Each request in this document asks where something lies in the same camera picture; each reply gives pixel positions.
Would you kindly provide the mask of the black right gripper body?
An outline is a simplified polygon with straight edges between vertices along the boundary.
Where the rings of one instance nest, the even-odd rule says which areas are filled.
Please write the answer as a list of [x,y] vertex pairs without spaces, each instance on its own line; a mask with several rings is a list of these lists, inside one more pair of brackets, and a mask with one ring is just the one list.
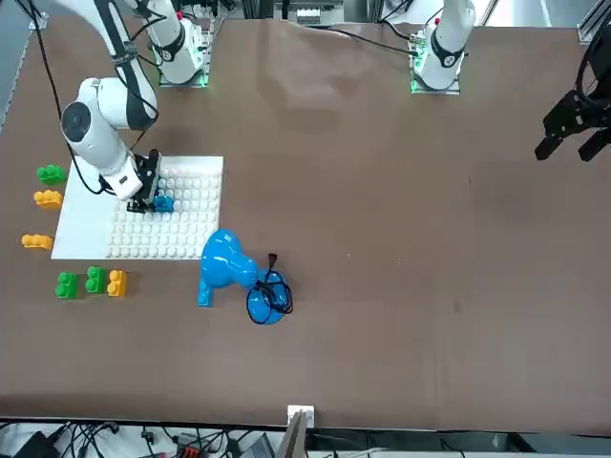
[[139,155],[130,155],[131,169],[128,172],[129,199],[144,200],[149,191],[149,177],[147,176],[147,158]]

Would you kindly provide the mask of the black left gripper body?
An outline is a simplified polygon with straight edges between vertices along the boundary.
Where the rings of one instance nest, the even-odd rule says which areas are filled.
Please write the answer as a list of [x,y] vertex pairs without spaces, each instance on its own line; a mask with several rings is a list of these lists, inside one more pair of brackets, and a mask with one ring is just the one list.
[[567,137],[610,126],[610,100],[569,91],[543,118],[546,137]]

